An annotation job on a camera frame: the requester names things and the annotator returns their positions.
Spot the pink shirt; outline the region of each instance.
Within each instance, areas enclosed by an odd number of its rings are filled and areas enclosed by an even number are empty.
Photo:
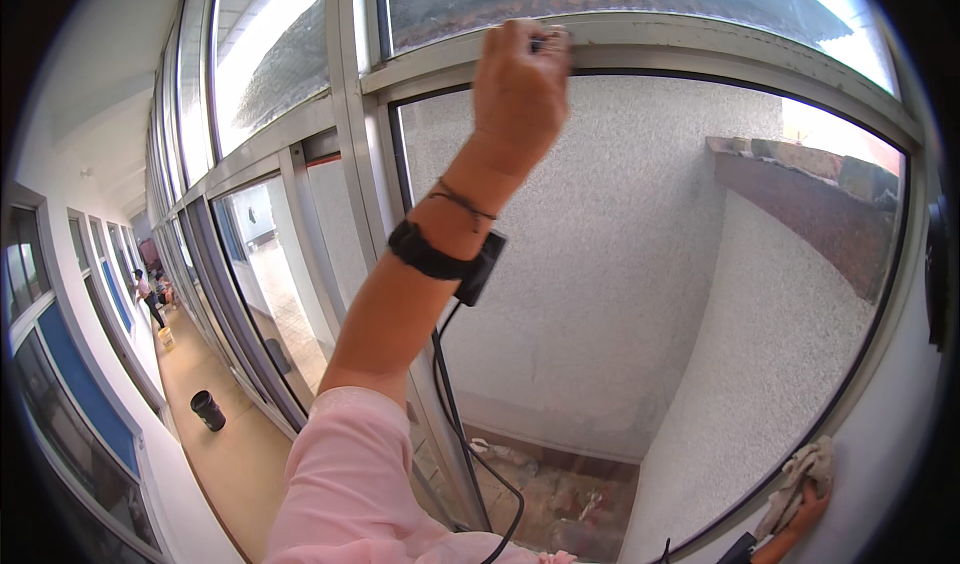
[[[498,546],[487,532],[453,533],[410,488],[410,422],[390,398],[337,387],[314,402],[287,460],[286,497],[267,540],[268,564],[479,564]],[[500,564],[570,564],[510,543]]]
[[[140,297],[146,298],[150,295],[150,284],[147,283],[147,279],[140,277],[140,280],[136,282],[136,290]]]

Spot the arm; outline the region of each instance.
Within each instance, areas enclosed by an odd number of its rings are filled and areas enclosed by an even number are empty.
[[[544,39],[533,53],[531,39]],[[443,174],[452,191],[496,216],[553,144],[567,117],[570,49],[566,31],[530,19],[486,31],[473,82],[473,134]],[[448,199],[424,199],[407,219],[431,246],[458,260],[480,251],[491,222]],[[406,408],[406,373],[430,337],[457,281],[427,277],[392,252],[364,282],[340,332],[319,392],[353,386]]]
[[[824,515],[833,491],[834,487],[829,487],[826,494],[818,499],[813,481],[808,480],[803,485],[803,505],[799,507],[793,520],[786,525],[784,530],[775,534],[770,538],[770,541],[767,541],[753,553],[750,564],[778,564],[783,560],[787,553],[793,549],[793,546],[797,545],[797,542]]]

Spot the tiled floor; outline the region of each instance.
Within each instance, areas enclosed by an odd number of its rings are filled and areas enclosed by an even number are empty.
[[[261,562],[283,500],[291,441],[251,402],[182,308],[167,312],[167,324],[174,349],[154,345],[180,443],[227,534],[247,561]],[[217,432],[190,409],[200,390],[209,391],[226,416]]]
[[[309,390],[316,394],[327,370],[327,359],[310,327],[304,306],[298,299],[290,266],[283,247],[275,238],[249,254],[249,263],[256,275],[276,329],[283,344]]]
[[[439,500],[451,510],[450,515],[457,518],[452,488],[416,423],[411,424],[410,439],[414,463]],[[526,503],[513,543],[535,551],[563,550],[584,561],[616,562],[637,494],[640,467],[614,464],[615,477],[601,478],[548,466],[533,457],[524,457],[522,452],[515,451],[514,456],[518,461],[526,461],[518,464],[484,456],[486,463],[520,491]],[[474,468],[490,524],[495,532],[505,533],[517,515],[518,500],[482,465],[475,464]]]

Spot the black cable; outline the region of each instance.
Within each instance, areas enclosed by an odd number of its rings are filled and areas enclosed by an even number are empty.
[[[510,543],[510,538],[514,535],[514,532],[517,530],[517,526],[521,523],[521,518],[523,516],[523,507],[524,500],[522,493],[517,489],[517,487],[510,484],[506,478],[501,476],[494,468],[488,464],[480,455],[474,451],[474,448],[471,447],[470,442],[467,441],[467,438],[464,436],[464,428],[460,422],[460,414],[457,412],[457,405],[453,401],[453,389],[450,385],[450,374],[447,370],[447,362],[444,359],[444,350],[440,344],[440,339],[443,338],[444,332],[447,330],[447,327],[450,325],[450,321],[453,319],[453,315],[457,314],[457,311],[460,310],[460,307],[463,306],[463,302],[457,302],[456,306],[453,306],[453,309],[450,310],[450,314],[446,317],[446,320],[443,321],[443,324],[439,327],[439,332],[434,330],[432,339],[433,339],[433,385],[434,389],[437,390],[437,397],[439,398],[439,404],[443,408],[443,414],[446,416],[446,422],[449,423],[450,428],[453,429],[453,433],[460,439],[460,444],[463,449],[463,455],[466,457],[467,461],[470,461],[470,456],[473,456],[477,462],[483,465],[484,468],[492,474],[503,486],[516,496],[518,501],[516,508],[516,515],[513,516],[513,522],[510,523],[510,528],[507,529],[507,532],[504,533],[503,539],[500,541],[500,544],[496,546],[496,549],[486,557],[486,559],[481,562],[481,564],[492,564],[494,560],[499,558],[500,554],[507,547],[507,544]],[[439,372],[439,377],[443,380],[443,389],[440,390],[440,380],[438,379],[437,372]],[[471,478],[473,480],[474,488],[476,489],[477,495],[480,496],[481,504],[483,501],[483,495],[480,493],[480,487],[477,484],[476,475],[472,474]],[[490,524],[490,518],[487,516],[487,508],[484,506],[484,517],[486,517],[486,523]]]

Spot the ceiling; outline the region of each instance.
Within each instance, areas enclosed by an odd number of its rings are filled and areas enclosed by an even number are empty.
[[[54,149],[128,216],[146,206],[148,114],[177,2],[80,0],[45,64]]]

